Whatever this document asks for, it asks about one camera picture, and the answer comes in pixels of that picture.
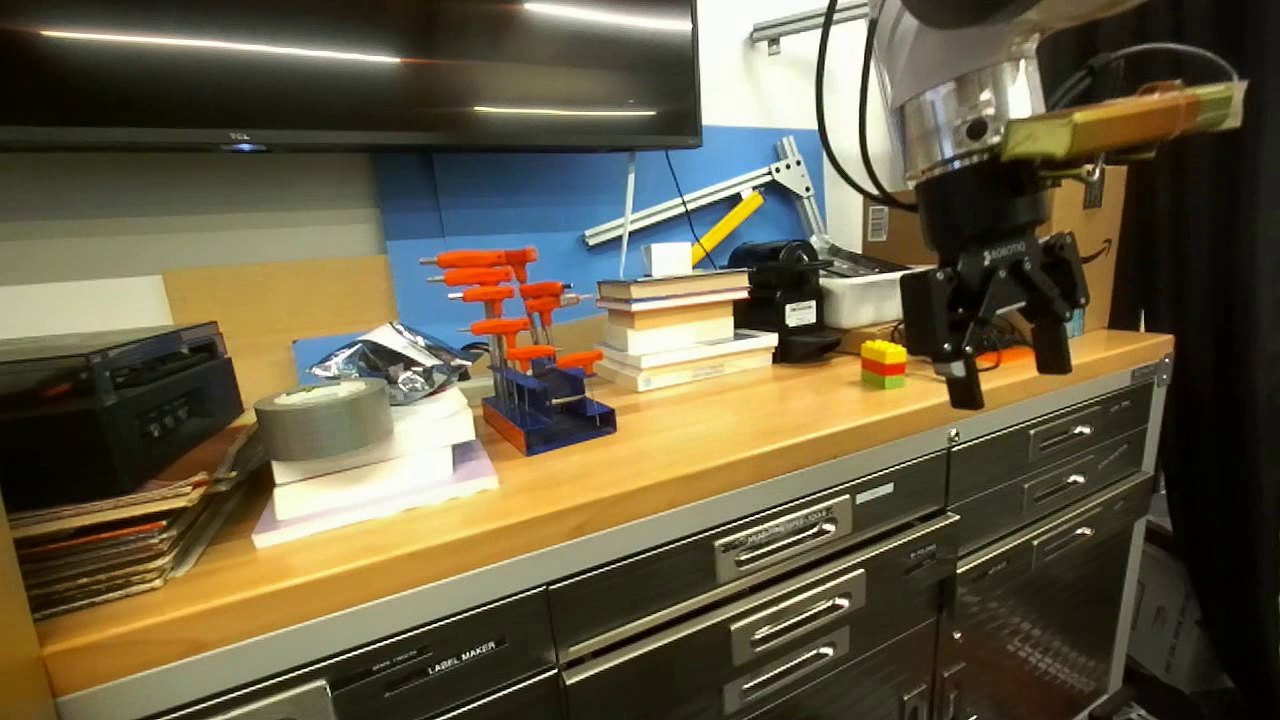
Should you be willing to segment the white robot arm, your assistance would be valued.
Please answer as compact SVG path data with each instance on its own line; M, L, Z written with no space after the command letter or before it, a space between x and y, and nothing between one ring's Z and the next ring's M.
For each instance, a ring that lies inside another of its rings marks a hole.
M927 357L958 409L980 409L976 333L1015 312L1044 377L1072 370L1067 323L1089 305L1072 233L1044 235L1050 176L1006 158L1015 119L1050 112L1044 36L1129 11L1138 0L879 0L872 60L915 197L932 272L905 275L910 347Z

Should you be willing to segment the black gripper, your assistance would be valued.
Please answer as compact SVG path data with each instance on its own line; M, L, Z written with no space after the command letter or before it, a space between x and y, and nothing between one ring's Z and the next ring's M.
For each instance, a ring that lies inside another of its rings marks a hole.
M905 337L915 357L949 357L949 404L986 404L976 333L1006 312L1033 323L1035 368L1067 377L1067 321L1089 280L1075 235L1044 228L1050 176L1001 158L958 166L915 186L915 216L936 262L901 280Z

